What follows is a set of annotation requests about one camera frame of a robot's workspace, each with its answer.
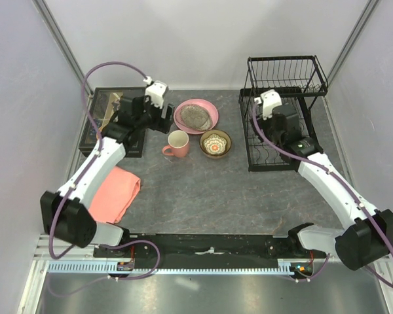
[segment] robotic arm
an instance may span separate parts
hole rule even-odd
[[[71,193],[64,203],[54,235],[78,247],[89,244],[118,245],[124,230],[118,226],[96,222],[88,208],[95,193],[109,172],[138,141],[144,129],[168,133],[173,122],[174,107],[164,103],[168,91],[165,83],[147,77],[145,95],[133,99],[122,97],[117,122],[110,122],[102,131],[102,149],[96,143],[89,157],[77,172],[61,186],[57,193],[45,192],[41,197],[41,212],[46,233],[64,195]],[[88,168],[91,159],[94,163]]]
[[[291,105],[283,105],[277,92],[269,90],[262,93],[255,102],[262,105],[262,113],[256,119],[257,126],[260,126],[270,142],[280,148],[282,159],[293,164],[294,169],[319,191],[335,211],[343,227],[338,230],[321,228],[311,223],[302,224],[289,231],[294,242],[304,249],[315,249],[338,256],[352,270],[387,255],[387,246],[364,210],[374,218],[392,246],[393,212],[389,209],[378,211],[343,179],[317,141],[302,136],[297,111]],[[289,158],[286,153],[298,156],[299,159]],[[317,167],[315,163],[324,165],[327,171]],[[354,201],[350,191],[361,201],[360,206]]]

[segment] pink plate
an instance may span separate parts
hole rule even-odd
[[[183,106],[190,105],[190,104],[201,106],[202,108],[204,108],[204,109],[206,109],[208,111],[208,113],[210,114],[211,120],[212,120],[212,126],[211,126],[210,129],[212,129],[217,124],[217,122],[218,122],[218,110],[209,101],[206,101],[206,100],[203,100],[203,99],[190,99],[190,100],[187,100],[187,101],[184,101],[183,103],[181,103],[176,108],[176,110],[180,110]],[[178,126],[178,128],[181,129],[182,131],[185,131],[188,134],[203,134],[204,132],[206,132],[206,131],[196,131],[196,130],[187,128],[186,126],[182,126],[180,123],[178,123],[176,121],[176,114],[174,114],[174,120],[175,120],[175,123]]]

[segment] pink cloth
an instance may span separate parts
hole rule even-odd
[[[140,178],[131,172],[114,167],[90,204],[94,220],[116,223],[140,191]]]

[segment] white wall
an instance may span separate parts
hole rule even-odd
[[[327,98],[354,184],[393,210],[393,0],[378,5]]]
[[[317,54],[328,72],[366,0],[47,0],[84,72],[126,61],[171,88],[243,88],[248,56]],[[93,86],[136,86],[102,69]]]
[[[63,183],[80,86],[29,0],[0,1],[0,314],[15,313],[40,232],[39,198]]]

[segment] pink mug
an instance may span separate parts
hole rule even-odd
[[[162,149],[163,155],[183,158],[189,152],[189,136],[184,131],[173,131],[169,134],[168,143],[169,145]]]

